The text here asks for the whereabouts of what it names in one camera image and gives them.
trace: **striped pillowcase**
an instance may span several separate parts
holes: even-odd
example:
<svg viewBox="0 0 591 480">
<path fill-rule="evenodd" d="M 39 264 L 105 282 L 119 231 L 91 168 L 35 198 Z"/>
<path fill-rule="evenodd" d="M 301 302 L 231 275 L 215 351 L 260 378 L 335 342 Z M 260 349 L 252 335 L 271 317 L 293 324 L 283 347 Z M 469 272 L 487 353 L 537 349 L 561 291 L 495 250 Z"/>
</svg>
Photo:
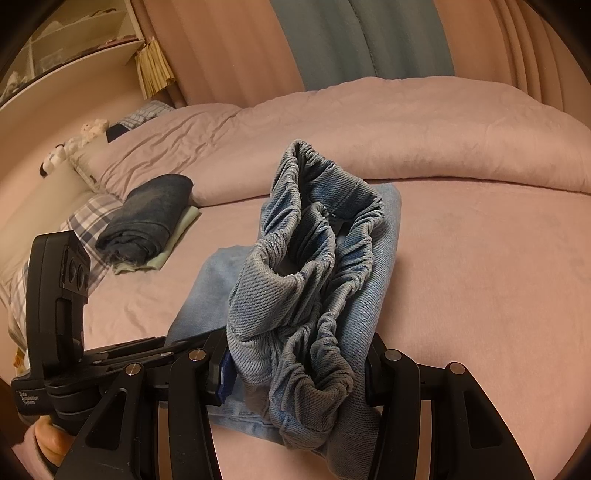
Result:
<svg viewBox="0 0 591 480">
<path fill-rule="evenodd" d="M 95 249 L 96 240 L 122 205 L 123 203 L 117 197 L 107 193 L 99 193 L 90 198 L 86 204 L 61 224 L 60 231 L 73 230 L 90 257 L 89 295 L 97 288 L 109 269 L 105 260 Z M 10 308 L 12 317 L 17 323 L 14 327 L 20 330 L 18 337 L 24 339 L 26 339 L 27 331 L 25 320 L 27 316 L 28 270 L 29 262 L 27 261 L 11 283 Z"/>
</svg>

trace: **stuffed animal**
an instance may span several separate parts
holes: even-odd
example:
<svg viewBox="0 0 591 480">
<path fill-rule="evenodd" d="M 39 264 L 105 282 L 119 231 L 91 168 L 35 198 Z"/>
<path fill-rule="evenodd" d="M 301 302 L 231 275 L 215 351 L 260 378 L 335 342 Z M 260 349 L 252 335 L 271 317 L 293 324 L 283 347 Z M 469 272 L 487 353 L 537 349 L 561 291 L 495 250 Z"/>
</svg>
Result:
<svg viewBox="0 0 591 480">
<path fill-rule="evenodd" d="M 76 153 L 82 147 L 92 142 L 100 134 L 105 133 L 109 128 L 109 121 L 98 118 L 93 122 L 82 125 L 80 135 L 68 139 L 65 143 L 56 145 L 53 151 L 39 167 L 39 173 L 42 177 L 47 177 L 56 167 L 69 156 Z"/>
</svg>

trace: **light green cloth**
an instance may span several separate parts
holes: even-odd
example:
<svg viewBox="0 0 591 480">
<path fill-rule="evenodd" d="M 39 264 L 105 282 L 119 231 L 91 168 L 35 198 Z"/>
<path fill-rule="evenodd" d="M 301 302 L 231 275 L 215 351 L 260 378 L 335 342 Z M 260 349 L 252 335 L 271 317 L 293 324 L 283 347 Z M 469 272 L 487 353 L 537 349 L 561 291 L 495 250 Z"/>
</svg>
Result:
<svg viewBox="0 0 591 480">
<path fill-rule="evenodd" d="M 181 235 L 184 233 L 184 231 L 189 228 L 189 226 L 195 221 L 197 217 L 199 217 L 199 215 L 201 215 L 201 212 L 197 207 L 185 208 L 176 228 L 174 229 L 173 234 L 168 239 L 168 242 L 166 242 L 164 250 L 162 250 L 154 258 L 148 260 L 144 265 L 136 266 L 125 262 L 113 265 L 113 272 L 115 275 L 123 272 L 135 272 L 137 270 L 160 270 L 170 257 L 170 254 L 173 252 L 174 246 L 177 244 L 178 239 L 181 238 Z"/>
</svg>

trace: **finger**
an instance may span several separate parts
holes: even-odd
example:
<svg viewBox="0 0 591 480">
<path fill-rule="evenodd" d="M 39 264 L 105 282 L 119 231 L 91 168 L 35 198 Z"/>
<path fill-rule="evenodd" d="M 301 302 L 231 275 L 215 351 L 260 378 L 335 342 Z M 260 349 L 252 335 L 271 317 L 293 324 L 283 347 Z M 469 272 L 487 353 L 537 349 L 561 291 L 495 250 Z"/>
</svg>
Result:
<svg viewBox="0 0 591 480">
<path fill-rule="evenodd" d="M 41 417 L 35 422 L 35 437 L 43 454 L 54 465 L 61 463 L 74 442 L 74 437 L 56 428 L 49 417 Z"/>
</svg>

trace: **folded clothing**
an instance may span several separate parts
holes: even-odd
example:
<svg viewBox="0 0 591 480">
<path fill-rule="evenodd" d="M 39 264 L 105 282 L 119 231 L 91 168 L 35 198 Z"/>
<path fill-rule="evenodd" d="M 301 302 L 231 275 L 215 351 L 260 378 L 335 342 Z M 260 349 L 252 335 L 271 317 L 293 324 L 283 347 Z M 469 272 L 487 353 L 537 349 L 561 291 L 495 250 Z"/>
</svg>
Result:
<svg viewBox="0 0 591 480">
<path fill-rule="evenodd" d="M 96 249 L 110 264 L 145 264 L 166 247 L 192 188 L 189 178 L 170 173 L 133 189 L 98 237 Z"/>
<path fill-rule="evenodd" d="M 168 333 L 172 342 L 227 320 L 239 379 L 209 408 L 212 422 L 315 450 L 341 478 L 367 477 L 379 414 L 365 402 L 364 364 L 399 228 L 392 184 L 372 187 L 292 143 L 259 240 L 204 263 Z"/>
<path fill-rule="evenodd" d="M 181 238 L 185 230 L 189 228 L 189 226 L 195 221 L 197 217 L 199 217 L 199 215 L 201 215 L 201 212 L 199 212 L 197 207 L 191 206 L 185 208 L 176 228 L 174 229 L 173 234 L 168 239 L 164 250 L 162 250 L 154 258 L 148 260 L 144 265 L 132 265 L 125 262 L 113 265 L 113 272 L 115 275 L 123 272 L 135 272 L 138 270 L 160 270 L 170 257 L 170 254 L 173 252 L 174 246 L 177 244 L 178 239 Z"/>
</svg>

